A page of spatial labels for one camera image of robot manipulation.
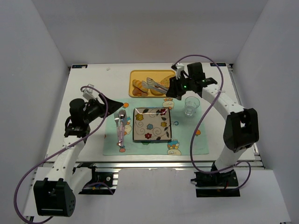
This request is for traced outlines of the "metal serving tongs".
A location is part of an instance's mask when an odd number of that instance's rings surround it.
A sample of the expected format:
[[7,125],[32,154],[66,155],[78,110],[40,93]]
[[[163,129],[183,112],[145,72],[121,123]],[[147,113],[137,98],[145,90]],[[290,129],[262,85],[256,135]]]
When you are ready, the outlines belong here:
[[168,89],[167,87],[155,82],[152,78],[147,78],[146,81],[142,81],[142,86],[144,88],[150,89],[150,90],[155,90],[157,92],[166,94]]

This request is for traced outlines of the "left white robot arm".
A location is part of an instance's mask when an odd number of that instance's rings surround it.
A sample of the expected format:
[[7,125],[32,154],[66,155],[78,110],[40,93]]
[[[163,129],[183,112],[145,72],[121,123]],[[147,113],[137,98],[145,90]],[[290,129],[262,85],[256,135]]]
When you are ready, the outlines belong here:
[[90,123],[116,112],[122,102],[104,96],[76,98],[69,103],[62,152],[46,177],[33,187],[37,213],[40,216],[70,217],[76,205],[76,195],[91,181],[90,168],[75,168],[75,163],[90,134]]

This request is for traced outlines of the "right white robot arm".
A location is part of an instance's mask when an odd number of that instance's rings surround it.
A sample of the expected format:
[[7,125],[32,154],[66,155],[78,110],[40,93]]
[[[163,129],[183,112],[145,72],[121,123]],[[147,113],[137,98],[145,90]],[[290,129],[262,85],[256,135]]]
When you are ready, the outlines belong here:
[[167,97],[180,100],[188,91],[193,91],[210,103],[225,120],[224,148],[207,175],[230,173],[242,154],[259,140],[258,115],[253,108],[246,109],[223,91],[223,83],[207,78],[201,63],[184,66],[175,63],[171,67],[175,77],[170,78]]

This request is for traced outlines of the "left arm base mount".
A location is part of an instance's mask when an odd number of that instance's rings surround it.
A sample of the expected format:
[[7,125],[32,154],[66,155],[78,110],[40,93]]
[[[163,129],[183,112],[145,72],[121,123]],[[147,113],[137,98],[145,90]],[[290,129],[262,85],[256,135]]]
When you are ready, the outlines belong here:
[[95,163],[80,163],[73,173],[79,168],[87,168],[92,177],[79,192],[81,195],[112,195],[116,191],[118,172],[112,168],[100,168]]

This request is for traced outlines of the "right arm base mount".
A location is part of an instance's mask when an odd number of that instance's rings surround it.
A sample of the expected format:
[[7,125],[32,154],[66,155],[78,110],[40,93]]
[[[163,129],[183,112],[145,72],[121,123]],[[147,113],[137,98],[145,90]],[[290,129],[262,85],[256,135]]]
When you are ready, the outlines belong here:
[[191,183],[195,185],[197,198],[240,197],[239,182],[234,170],[228,173],[194,174]]

